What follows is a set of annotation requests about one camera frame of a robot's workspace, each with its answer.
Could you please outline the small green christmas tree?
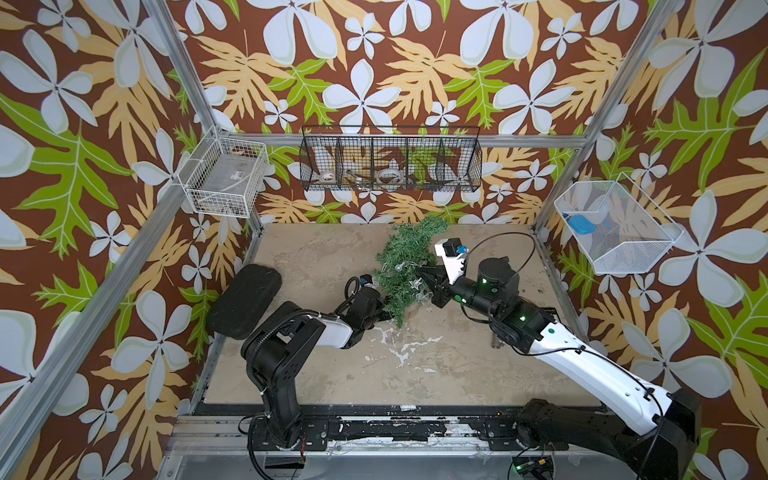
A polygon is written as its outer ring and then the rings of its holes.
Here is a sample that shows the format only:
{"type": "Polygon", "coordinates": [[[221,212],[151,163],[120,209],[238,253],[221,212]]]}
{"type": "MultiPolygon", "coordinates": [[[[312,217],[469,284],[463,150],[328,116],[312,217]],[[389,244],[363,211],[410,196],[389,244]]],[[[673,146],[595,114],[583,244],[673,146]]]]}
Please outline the small green christmas tree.
{"type": "Polygon", "coordinates": [[[398,328],[404,325],[407,310],[430,296],[418,269],[437,264],[432,239],[447,229],[448,223],[437,216],[425,217],[415,224],[394,225],[383,249],[375,256],[379,268],[373,277],[388,298],[384,310],[398,328]]]}

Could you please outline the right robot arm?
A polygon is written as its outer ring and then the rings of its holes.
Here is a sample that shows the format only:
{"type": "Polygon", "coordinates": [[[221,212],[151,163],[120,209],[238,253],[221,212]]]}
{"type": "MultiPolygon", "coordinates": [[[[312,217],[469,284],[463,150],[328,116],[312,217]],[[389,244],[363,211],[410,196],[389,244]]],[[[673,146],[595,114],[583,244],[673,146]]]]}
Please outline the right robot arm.
{"type": "Polygon", "coordinates": [[[529,401],[515,419],[526,447],[569,444],[623,461],[640,479],[681,479],[701,437],[701,405],[686,390],[670,392],[641,379],[576,337],[549,312],[519,293],[519,275],[507,258],[487,258],[476,279],[461,257],[422,266],[419,278],[444,307],[455,301],[486,319],[491,331],[521,356],[565,374],[607,412],[529,401]]]}

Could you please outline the clear string lights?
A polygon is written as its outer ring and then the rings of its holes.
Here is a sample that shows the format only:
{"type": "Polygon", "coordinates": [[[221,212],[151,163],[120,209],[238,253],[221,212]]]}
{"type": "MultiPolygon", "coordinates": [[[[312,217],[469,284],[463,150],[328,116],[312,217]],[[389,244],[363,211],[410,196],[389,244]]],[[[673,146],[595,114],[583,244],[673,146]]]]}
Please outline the clear string lights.
{"type": "Polygon", "coordinates": [[[401,261],[393,267],[387,283],[389,306],[392,311],[405,311],[412,305],[424,304],[431,298],[431,292],[417,274],[417,268],[420,266],[424,264],[401,261]]]}

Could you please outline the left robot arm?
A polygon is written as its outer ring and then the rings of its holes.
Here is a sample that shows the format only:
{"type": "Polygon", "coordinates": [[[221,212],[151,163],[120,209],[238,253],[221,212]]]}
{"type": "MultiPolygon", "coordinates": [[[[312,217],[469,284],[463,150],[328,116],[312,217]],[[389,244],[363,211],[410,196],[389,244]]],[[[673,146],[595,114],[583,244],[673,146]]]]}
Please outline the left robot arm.
{"type": "Polygon", "coordinates": [[[279,448],[293,447],[301,432],[302,413],[295,377],[318,346],[350,349],[376,323],[392,316],[386,298],[373,287],[347,293],[331,313],[281,304],[241,346],[246,373],[258,388],[269,440],[279,448]]]}

